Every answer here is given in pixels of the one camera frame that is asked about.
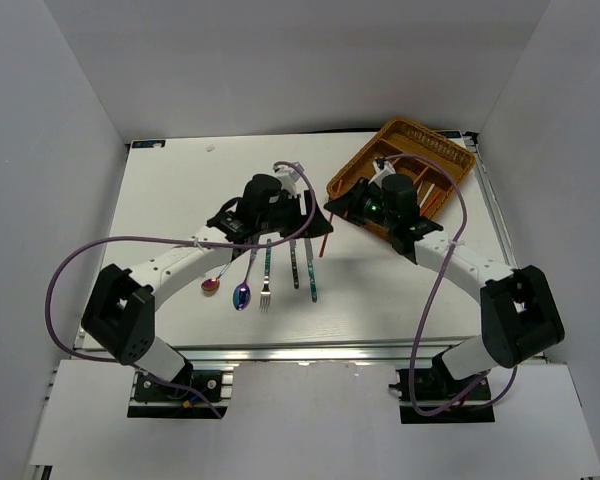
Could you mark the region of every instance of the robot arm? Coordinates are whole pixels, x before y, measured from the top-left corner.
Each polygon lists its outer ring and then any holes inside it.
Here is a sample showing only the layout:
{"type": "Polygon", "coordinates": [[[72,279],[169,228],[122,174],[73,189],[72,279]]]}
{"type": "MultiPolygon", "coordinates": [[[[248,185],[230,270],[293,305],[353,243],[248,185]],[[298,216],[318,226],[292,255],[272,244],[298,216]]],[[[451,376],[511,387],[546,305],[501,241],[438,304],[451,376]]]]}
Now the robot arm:
{"type": "MultiPolygon", "coordinates": [[[[451,240],[440,225],[420,216],[411,179],[393,171],[382,175],[383,163],[377,162],[371,180],[360,179],[325,209],[354,225],[383,226],[396,252],[439,272],[451,240]]],[[[549,285],[536,267],[514,269],[457,245],[445,277],[480,304],[482,334],[433,359],[432,376],[442,390],[459,391],[474,375],[495,366],[512,368],[564,339],[549,285]]]]}
{"type": "MultiPolygon", "coordinates": [[[[87,303],[82,327],[122,365],[135,365],[163,380],[186,384],[193,367],[156,337],[155,312],[196,278],[238,258],[260,235],[277,232],[287,237],[297,233],[308,220],[296,193],[298,178],[289,167],[278,169],[274,175],[255,175],[242,197],[223,205],[192,237],[203,245],[230,243],[232,248],[178,246],[130,268],[115,264],[105,267],[87,303]]],[[[304,192],[304,202],[306,212],[310,212],[308,191],[304,192]]],[[[314,238],[331,231],[316,206],[311,223],[299,236],[314,238]]]]}

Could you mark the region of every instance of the red spoon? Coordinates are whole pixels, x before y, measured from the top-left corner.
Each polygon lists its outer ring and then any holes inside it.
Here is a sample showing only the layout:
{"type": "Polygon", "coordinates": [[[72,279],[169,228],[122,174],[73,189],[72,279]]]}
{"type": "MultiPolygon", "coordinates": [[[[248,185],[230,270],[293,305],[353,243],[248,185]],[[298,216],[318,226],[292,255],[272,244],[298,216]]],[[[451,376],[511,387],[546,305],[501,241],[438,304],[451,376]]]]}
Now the red spoon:
{"type": "Polygon", "coordinates": [[[229,268],[230,265],[231,265],[231,262],[227,263],[224,266],[224,268],[222,270],[220,270],[220,273],[218,274],[217,277],[208,278],[204,282],[202,282],[202,284],[200,285],[200,288],[202,288],[202,290],[205,293],[215,293],[216,290],[218,290],[218,288],[220,288],[220,277],[222,275],[224,275],[224,272],[227,271],[227,269],[229,268]]]}

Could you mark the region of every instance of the green-handled knife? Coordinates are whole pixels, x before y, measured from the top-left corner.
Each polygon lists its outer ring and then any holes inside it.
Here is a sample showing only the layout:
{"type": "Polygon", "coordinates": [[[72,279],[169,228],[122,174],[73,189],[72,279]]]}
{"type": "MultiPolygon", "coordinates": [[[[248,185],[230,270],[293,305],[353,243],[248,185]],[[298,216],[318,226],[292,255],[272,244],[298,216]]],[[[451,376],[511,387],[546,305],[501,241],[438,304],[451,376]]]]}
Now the green-handled knife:
{"type": "Polygon", "coordinates": [[[309,269],[309,284],[311,285],[311,301],[318,301],[318,291],[316,290],[316,276],[313,272],[313,246],[309,238],[304,239],[304,248],[307,252],[307,268],[309,269]]]}

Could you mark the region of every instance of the white panel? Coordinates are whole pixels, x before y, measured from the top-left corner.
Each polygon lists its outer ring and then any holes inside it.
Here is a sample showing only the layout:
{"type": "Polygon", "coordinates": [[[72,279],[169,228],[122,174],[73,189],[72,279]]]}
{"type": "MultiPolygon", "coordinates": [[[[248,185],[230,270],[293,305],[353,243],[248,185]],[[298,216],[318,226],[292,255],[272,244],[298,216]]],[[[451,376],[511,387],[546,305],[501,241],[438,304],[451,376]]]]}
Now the white panel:
{"type": "Polygon", "coordinates": [[[548,0],[46,0],[125,140],[479,130],[548,0]]]}
{"type": "MultiPolygon", "coordinates": [[[[32,463],[54,465],[54,480],[600,474],[565,366],[521,367],[496,422],[474,425],[402,425],[390,365],[243,364],[220,421],[127,419],[132,377],[130,368],[62,362],[32,463]]],[[[492,387],[508,377],[494,370],[492,387]]]]}
{"type": "Polygon", "coordinates": [[[482,134],[520,262],[549,278],[600,455],[600,2],[554,1],[482,134]]]}
{"type": "MultiPolygon", "coordinates": [[[[22,476],[59,351],[42,317],[53,269],[104,234],[124,147],[41,0],[0,2],[0,479],[22,476]]],[[[99,254],[57,290],[67,342],[99,254]]]]}
{"type": "MultiPolygon", "coordinates": [[[[327,200],[327,182],[372,134],[276,135],[167,140],[165,148],[133,149],[116,207],[112,235],[188,238],[228,199],[241,195],[256,173],[271,173],[280,159],[298,161],[314,185],[318,204],[327,200]],[[215,149],[207,151],[213,144],[215,149]]],[[[469,210],[463,239],[487,258],[502,261],[480,188],[472,172],[462,184],[469,210]]],[[[454,199],[438,221],[449,231],[460,225],[454,199]]],[[[388,244],[334,219],[324,258],[314,261],[318,302],[311,302],[304,243],[298,242],[300,289],[294,290],[287,245],[271,258],[271,307],[258,310],[264,273],[261,252],[250,276],[252,305],[238,312],[231,295],[248,263],[243,255],[222,277],[220,290],[206,298],[200,281],[183,288],[156,316],[156,333],[174,346],[253,345],[412,338],[435,274],[400,258],[388,244]]],[[[313,241],[316,254],[321,239],[313,241]]],[[[105,264],[127,267],[145,262],[165,246],[138,243],[107,247],[105,264]]],[[[444,282],[431,310],[428,338],[480,333],[476,302],[444,282]]],[[[87,347],[99,347],[92,339],[87,347]]]]}

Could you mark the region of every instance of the spoon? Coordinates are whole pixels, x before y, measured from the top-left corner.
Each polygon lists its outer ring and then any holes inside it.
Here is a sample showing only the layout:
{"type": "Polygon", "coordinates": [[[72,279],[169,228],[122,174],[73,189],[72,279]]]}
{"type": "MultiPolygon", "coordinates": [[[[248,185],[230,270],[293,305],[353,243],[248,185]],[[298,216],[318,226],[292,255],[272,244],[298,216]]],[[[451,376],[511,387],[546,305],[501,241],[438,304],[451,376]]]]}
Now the spoon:
{"type": "Polygon", "coordinates": [[[258,250],[254,248],[249,254],[249,266],[247,267],[247,274],[244,276],[242,283],[233,291],[233,306],[236,308],[236,310],[244,310],[247,308],[247,305],[249,305],[249,301],[251,300],[251,289],[249,288],[249,285],[247,285],[247,280],[249,278],[249,273],[251,272],[253,262],[256,259],[256,255],[258,255],[258,250]]]}
{"type": "Polygon", "coordinates": [[[224,272],[226,272],[229,269],[230,265],[231,262],[227,263],[224,266],[224,268],[220,270],[220,273],[217,277],[208,278],[204,282],[202,282],[200,288],[202,288],[202,290],[206,293],[215,293],[220,288],[220,277],[224,275],[224,272]]]}

